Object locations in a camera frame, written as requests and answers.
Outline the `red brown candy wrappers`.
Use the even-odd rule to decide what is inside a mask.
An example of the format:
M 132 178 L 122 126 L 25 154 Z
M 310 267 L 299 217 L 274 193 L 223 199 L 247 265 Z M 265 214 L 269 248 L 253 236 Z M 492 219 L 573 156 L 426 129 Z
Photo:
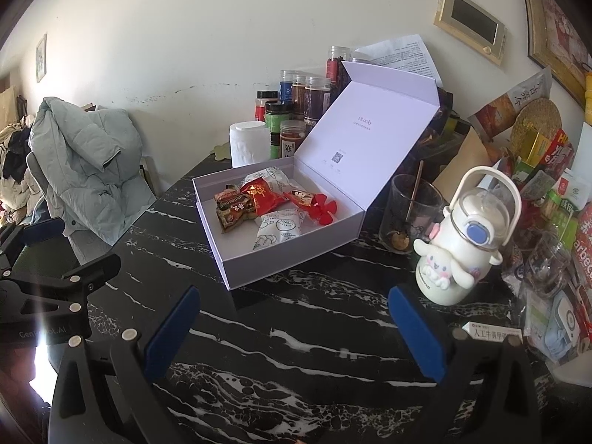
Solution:
M 223 191 L 214 195 L 214 202 L 223 233 L 228 233 L 240 223 L 257 217 L 252 198 L 243 194 L 237 185 L 226 185 Z

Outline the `red plastic fan propeller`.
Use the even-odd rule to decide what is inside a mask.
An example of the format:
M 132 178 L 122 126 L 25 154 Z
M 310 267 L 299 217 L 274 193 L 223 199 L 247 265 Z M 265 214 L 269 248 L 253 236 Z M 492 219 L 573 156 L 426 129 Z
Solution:
M 327 198 L 324 194 L 313 195 L 308 211 L 310 219 L 320 226 L 328 226 L 333 223 L 338 206 L 334 199 Z

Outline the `red gold candy packet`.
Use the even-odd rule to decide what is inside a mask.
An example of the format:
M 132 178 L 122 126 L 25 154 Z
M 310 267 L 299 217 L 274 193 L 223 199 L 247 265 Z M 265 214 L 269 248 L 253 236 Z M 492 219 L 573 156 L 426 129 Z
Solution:
M 240 191 L 249 196 L 257 216 L 273 212 L 274 209 L 288 202 L 288 198 L 285 198 L 284 195 L 272 191 L 264 178 L 256 178 L 247 182 Z

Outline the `red cartoon figure candy packet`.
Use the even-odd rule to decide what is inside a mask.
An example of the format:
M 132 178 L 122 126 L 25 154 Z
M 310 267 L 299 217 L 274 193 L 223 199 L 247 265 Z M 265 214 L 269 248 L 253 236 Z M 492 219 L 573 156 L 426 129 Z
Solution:
M 311 209 L 315 205 L 315 195 L 309 191 L 293 188 L 286 192 L 285 196 L 292 204 L 297 205 L 301 209 Z

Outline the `white bread-print snack bag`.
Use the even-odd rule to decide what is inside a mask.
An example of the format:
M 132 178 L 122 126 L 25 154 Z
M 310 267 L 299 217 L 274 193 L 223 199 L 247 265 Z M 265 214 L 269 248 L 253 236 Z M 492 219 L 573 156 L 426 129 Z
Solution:
M 241 181 L 241 186 L 249 184 L 252 181 L 255 181 L 257 178 L 263 178 L 271 191 L 276 192 L 277 194 L 283 194 L 284 192 L 290 191 L 294 188 L 293 182 L 290 181 L 290 178 L 287 177 L 284 171 L 276 166 L 266 167 L 260 169 L 259 171 L 252 172 L 252 174 L 248 174 L 243 178 Z

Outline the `white medicine box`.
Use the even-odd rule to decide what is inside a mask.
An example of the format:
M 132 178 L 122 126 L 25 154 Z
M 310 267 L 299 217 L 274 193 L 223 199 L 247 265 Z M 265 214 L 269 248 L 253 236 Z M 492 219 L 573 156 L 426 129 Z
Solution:
M 468 335 L 474 339 L 485 342 L 501 343 L 509 336 L 516 337 L 522 342 L 522 332 L 520 329 L 484 324 L 478 322 L 467 322 L 461 327 Z

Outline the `grey puffer jacket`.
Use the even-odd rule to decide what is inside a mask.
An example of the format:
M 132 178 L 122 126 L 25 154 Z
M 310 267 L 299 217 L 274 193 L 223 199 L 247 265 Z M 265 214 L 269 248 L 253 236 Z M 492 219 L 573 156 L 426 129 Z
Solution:
M 112 246 L 155 202 L 141 175 L 141 136 L 123 109 L 85 111 L 46 97 L 29 147 L 48 182 L 51 212 L 72 232 L 88 229 Z

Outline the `white cartoon water bottle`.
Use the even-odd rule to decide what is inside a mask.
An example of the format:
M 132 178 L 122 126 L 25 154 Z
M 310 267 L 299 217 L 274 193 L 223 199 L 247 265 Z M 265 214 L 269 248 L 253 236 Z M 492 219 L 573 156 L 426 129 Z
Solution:
M 513 205 L 489 188 L 469 188 L 473 176 L 488 176 L 506 188 Z M 506 174 L 484 165 L 469 169 L 428 240 L 413 242 L 420 256 L 416 283 L 424 296 L 441 306 L 460 303 L 491 268 L 503 263 L 502 247 L 509 243 L 521 212 L 520 192 Z

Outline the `clear glass cup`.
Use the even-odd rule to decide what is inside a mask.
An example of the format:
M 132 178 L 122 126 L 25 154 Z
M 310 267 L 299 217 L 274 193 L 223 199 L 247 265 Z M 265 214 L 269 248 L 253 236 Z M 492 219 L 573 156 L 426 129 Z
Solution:
M 413 252 L 416 239 L 428 241 L 433 226 L 443 217 L 444 198 L 429 182 L 411 174 L 395 174 L 378 236 L 391 252 Z

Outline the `white open gift box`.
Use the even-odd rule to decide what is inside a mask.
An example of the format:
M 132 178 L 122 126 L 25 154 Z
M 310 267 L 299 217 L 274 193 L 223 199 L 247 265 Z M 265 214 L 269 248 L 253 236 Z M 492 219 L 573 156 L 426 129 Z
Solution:
M 440 107 L 434 79 L 365 63 L 348 62 L 345 68 L 350 83 L 293 157 L 270 163 L 291 181 L 336 202 L 333 223 L 304 222 L 296 239 L 256 249 L 253 223 L 222 231 L 214 196 L 269 162 L 194 178 L 196 207 L 227 289 L 255 283 L 356 239 L 365 212 Z

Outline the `red barbecue seasoning bag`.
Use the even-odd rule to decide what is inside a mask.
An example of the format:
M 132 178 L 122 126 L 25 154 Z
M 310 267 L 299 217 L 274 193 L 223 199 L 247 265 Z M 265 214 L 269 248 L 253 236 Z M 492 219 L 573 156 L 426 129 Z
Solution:
M 592 202 L 588 202 L 579 214 L 577 232 L 572 249 L 577 270 L 588 289 L 592 283 Z

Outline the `brown paper bag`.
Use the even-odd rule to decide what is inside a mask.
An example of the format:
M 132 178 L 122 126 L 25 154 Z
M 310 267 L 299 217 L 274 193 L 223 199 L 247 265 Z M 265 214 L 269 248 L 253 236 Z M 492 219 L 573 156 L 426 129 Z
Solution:
M 503 150 L 493 143 L 482 142 L 479 134 L 471 128 L 457 155 L 434 180 L 434 187 L 448 204 L 467 171 L 480 165 L 492 167 L 503 155 Z

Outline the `white paper towel roll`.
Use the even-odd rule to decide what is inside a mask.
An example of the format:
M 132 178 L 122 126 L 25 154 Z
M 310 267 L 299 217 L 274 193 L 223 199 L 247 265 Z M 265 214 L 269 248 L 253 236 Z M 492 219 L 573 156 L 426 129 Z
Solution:
M 229 128 L 229 143 L 234 168 L 259 164 L 270 159 L 271 133 L 264 121 L 232 124 Z

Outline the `red chili clear jar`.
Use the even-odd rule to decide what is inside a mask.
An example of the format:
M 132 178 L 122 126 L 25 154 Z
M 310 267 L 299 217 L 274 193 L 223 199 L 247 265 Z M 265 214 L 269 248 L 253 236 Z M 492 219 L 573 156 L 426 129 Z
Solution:
M 307 127 L 303 120 L 284 120 L 280 124 L 281 157 L 293 157 L 295 151 L 305 140 Z

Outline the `green label black-lid jar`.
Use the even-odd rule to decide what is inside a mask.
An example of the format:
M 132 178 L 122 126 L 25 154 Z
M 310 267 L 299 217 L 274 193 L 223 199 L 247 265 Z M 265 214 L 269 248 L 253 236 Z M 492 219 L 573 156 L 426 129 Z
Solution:
M 290 120 L 294 111 L 294 103 L 269 101 L 265 105 L 265 123 L 270 130 L 270 158 L 280 158 L 281 123 Z

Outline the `blue label clear jar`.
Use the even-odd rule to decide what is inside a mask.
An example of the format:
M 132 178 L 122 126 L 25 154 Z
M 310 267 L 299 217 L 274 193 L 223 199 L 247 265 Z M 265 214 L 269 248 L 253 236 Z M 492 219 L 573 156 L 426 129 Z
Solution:
M 281 103 L 291 103 L 294 101 L 293 85 L 300 76 L 299 70 L 282 70 L 279 79 L 279 99 Z

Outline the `brown spice clear jar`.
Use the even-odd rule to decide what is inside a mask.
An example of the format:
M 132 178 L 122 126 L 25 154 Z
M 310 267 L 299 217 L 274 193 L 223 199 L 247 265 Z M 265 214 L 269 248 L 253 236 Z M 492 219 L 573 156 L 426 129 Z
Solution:
M 304 119 L 305 88 L 308 74 L 303 71 L 295 71 L 292 79 L 292 102 L 295 119 Z

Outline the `dark tea clear jar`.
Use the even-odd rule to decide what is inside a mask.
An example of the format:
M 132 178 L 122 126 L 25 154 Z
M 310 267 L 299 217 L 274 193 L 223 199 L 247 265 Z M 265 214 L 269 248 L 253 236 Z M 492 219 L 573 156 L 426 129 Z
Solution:
M 304 121 L 308 127 L 315 126 L 330 103 L 331 80 L 310 75 L 305 79 Z

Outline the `tall red label jar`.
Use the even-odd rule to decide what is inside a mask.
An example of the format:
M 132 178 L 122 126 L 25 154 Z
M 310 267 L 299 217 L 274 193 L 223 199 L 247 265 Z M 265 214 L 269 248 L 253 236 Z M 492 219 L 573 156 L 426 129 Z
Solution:
M 351 60 L 351 50 L 348 47 L 332 45 L 326 61 L 326 77 L 331 80 L 335 90 L 341 91 L 349 82 L 348 73 L 344 67 L 346 61 Z

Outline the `printed white paper sheet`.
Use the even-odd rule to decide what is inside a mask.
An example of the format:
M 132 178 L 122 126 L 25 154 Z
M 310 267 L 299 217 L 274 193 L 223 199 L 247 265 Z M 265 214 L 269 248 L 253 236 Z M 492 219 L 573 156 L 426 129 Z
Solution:
M 359 47 L 356 52 L 365 55 L 372 64 L 429 77 L 438 87 L 444 86 L 427 45 L 418 34 Z

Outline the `small wall picture frame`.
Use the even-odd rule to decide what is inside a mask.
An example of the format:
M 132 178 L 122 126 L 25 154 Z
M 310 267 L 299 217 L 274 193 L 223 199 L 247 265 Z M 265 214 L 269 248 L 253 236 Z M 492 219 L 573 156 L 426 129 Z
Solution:
M 47 34 L 44 34 L 38 42 L 35 50 L 35 71 L 37 83 L 39 83 L 46 74 L 46 45 Z

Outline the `gold framed wall picture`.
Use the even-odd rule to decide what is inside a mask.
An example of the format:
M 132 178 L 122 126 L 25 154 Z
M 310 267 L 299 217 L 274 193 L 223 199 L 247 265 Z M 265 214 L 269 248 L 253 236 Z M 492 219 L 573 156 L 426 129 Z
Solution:
M 576 28 L 555 0 L 525 0 L 528 55 L 585 107 L 586 74 L 591 55 Z

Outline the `cream wall intercom panel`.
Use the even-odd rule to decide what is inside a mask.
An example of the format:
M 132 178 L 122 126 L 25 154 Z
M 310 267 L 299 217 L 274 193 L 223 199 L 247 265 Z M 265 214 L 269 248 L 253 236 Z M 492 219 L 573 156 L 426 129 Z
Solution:
M 434 25 L 489 62 L 502 65 L 506 25 L 472 0 L 438 0 Z

